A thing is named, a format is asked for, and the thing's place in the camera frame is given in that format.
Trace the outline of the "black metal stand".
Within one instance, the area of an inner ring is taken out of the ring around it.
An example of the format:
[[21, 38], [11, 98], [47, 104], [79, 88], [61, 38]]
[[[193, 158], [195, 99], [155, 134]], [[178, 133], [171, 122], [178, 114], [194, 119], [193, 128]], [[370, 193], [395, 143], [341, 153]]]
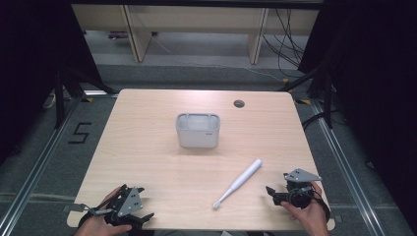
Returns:
[[64, 89], [75, 98], [86, 96], [82, 89], [80, 82], [86, 82], [98, 89], [105, 91], [107, 94], [117, 94], [118, 90], [107, 86], [100, 78], [99, 73], [95, 76], [76, 70], [74, 68], [63, 66], [60, 67], [55, 74], [55, 99], [56, 99], [56, 124], [59, 128], [65, 120], [65, 105], [64, 105]]
[[304, 122], [303, 127], [307, 128], [308, 125], [314, 120], [323, 118], [325, 123], [331, 129], [331, 76], [329, 71], [326, 70], [324, 66], [318, 66], [294, 82], [286, 84], [283, 88], [280, 88], [279, 91], [290, 91], [309, 80], [312, 82], [308, 88], [307, 95], [311, 98], [317, 98], [321, 95], [324, 99], [324, 110]]

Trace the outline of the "person's left hand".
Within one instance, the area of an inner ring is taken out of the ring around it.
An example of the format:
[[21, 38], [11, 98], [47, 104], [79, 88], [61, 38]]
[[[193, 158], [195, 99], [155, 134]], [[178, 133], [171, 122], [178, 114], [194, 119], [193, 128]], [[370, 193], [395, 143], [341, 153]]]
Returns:
[[103, 216], [92, 216], [88, 218], [76, 231], [74, 236], [117, 236], [129, 232], [132, 226], [107, 224]]

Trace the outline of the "metal floor rail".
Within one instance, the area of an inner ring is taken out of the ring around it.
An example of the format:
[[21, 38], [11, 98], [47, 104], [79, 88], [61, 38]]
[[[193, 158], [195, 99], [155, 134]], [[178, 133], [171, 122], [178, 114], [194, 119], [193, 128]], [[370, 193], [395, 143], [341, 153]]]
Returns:
[[55, 128], [48, 139], [42, 153], [38, 157], [34, 167], [31, 169], [29, 176], [26, 178], [20, 191], [15, 195], [5, 215], [0, 219], [0, 236], [10, 236], [22, 212], [24, 211], [30, 196], [37, 186], [45, 168], [47, 167], [53, 152], [56, 150], [60, 140], [65, 133], [75, 109], [81, 102], [79, 98], [73, 98], [64, 112], [64, 119], [61, 124]]
[[359, 209], [359, 212], [371, 234], [371, 236], [387, 236], [374, 208], [366, 197], [365, 192], [359, 183], [357, 176], [354, 174], [350, 163], [329, 124], [329, 118], [320, 118], [319, 124], [326, 137], [332, 154], [339, 166], [339, 169], [345, 179], [346, 185], [352, 195], [352, 198]]

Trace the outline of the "white electric toothbrush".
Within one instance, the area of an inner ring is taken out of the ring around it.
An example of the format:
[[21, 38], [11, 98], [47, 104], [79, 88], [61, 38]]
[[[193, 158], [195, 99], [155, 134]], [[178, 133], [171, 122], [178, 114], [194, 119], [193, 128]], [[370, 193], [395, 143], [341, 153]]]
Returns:
[[249, 180], [254, 173], [256, 173], [263, 162], [260, 159], [256, 159], [249, 167], [247, 167], [228, 187], [224, 194], [212, 205], [213, 209], [218, 209], [221, 203], [237, 189], [239, 189], [247, 180]]

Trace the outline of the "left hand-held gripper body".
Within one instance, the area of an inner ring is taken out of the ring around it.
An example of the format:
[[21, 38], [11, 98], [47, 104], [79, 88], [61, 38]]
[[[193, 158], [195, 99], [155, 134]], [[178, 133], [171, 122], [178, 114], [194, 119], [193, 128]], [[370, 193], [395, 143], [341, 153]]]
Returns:
[[137, 189], [123, 185], [118, 193], [109, 199], [107, 209], [110, 209], [110, 213], [105, 216], [105, 221], [113, 226], [126, 224], [132, 226], [133, 221], [130, 216], [142, 208], [142, 200]]

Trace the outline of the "white plastic holder box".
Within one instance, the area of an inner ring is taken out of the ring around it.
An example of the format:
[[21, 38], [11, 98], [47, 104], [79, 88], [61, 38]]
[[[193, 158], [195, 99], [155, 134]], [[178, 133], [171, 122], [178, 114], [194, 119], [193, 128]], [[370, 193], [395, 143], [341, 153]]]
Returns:
[[175, 123], [182, 148], [215, 148], [218, 145], [220, 118], [213, 113], [182, 113]]

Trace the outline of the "person's right hand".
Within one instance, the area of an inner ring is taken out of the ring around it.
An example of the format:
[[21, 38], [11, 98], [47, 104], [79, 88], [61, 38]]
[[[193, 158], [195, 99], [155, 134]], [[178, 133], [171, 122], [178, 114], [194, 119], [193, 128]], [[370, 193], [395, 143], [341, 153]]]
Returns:
[[290, 220], [297, 220], [310, 236], [329, 236], [326, 212], [316, 201], [305, 208], [298, 208], [288, 202], [282, 202], [281, 206], [289, 213]]

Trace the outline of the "black curtain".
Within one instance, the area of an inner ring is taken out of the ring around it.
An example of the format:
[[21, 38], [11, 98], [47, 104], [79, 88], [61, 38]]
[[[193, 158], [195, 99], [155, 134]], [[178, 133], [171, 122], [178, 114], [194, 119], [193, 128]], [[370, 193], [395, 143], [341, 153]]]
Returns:
[[320, 64], [417, 234], [417, 0], [323, 0], [299, 69]]
[[25, 136], [60, 77], [100, 85], [70, 0], [0, 0], [0, 164]]

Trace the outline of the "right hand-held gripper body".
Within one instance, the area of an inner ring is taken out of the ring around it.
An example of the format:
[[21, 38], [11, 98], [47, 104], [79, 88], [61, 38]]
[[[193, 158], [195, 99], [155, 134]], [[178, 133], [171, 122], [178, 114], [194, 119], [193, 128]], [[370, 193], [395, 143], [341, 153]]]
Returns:
[[273, 199], [276, 206], [282, 202], [288, 202], [295, 207], [307, 207], [314, 196], [313, 182], [322, 181], [323, 178], [301, 168], [296, 168], [289, 172], [289, 181], [286, 182], [286, 193], [278, 193], [278, 197]]

